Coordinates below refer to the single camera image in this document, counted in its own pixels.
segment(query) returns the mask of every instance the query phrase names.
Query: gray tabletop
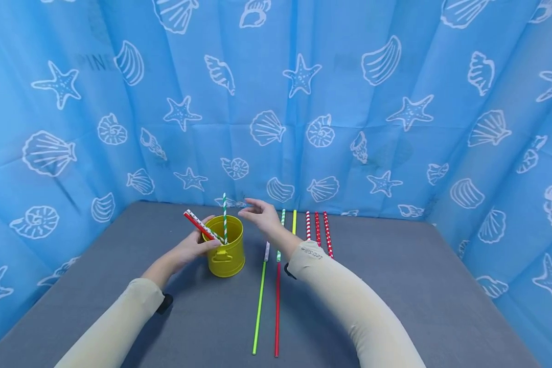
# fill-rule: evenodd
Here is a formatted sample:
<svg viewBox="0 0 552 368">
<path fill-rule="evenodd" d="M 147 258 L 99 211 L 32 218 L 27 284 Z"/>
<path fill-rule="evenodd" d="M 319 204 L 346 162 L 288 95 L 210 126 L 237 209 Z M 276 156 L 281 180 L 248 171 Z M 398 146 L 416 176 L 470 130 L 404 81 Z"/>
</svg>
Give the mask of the gray tabletop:
<svg viewBox="0 0 552 368">
<path fill-rule="evenodd" d="M 130 280 L 192 231 L 182 216 L 186 208 L 137 202 L 126 209 L 0 342 L 0 368 L 53 367 Z M 221 213 L 207 206 L 190 209 L 201 218 Z M 335 259 L 392 308 L 428 368 L 538 367 L 434 227 L 376 218 L 329 220 Z M 286 227 L 292 228 L 292 213 Z M 304 214 L 297 230 L 304 235 Z M 273 356 L 273 250 L 258 352 L 251 354 L 265 240 L 245 221 L 244 246 L 245 267 L 232 278 L 216 278 L 200 259 L 172 279 L 165 291 L 174 304 L 149 320 L 123 367 L 359 367 L 345 331 L 302 282 L 284 272 L 280 357 Z"/>
</svg>

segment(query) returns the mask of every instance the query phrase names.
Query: beige sleeve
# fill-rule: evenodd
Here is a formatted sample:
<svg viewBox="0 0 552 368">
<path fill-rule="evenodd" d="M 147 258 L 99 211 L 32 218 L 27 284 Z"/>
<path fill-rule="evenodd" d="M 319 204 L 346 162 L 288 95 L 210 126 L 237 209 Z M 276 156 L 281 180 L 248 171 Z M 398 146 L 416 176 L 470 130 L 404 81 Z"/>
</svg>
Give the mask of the beige sleeve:
<svg viewBox="0 0 552 368">
<path fill-rule="evenodd" d="M 55 368 L 118 368 L 145 322 L 164 301 L 149 279 L 135 279 L 79 338 Z"/>
<path fill-rule="evenodd" d="M 362 368 L 424 368 L 403 325 L 358 276 L 331 259 L 314 241 L 292 254 L 288 271 L 306 282 L 349 333 Z"/>
</svg>

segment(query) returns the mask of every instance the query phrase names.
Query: blue curtain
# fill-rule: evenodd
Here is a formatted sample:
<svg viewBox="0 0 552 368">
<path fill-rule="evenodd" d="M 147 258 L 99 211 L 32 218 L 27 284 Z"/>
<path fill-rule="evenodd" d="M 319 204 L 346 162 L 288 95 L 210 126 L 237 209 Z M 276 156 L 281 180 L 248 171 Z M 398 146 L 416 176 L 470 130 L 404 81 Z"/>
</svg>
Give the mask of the blue curtain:
<svg viewBox="0 0 552 368">
<path fill-rule="evenodd" d="M 0 338 L 223 191 L 436 225 L 552 367 L 552 0 L 0 0 Z"/>
</svg>

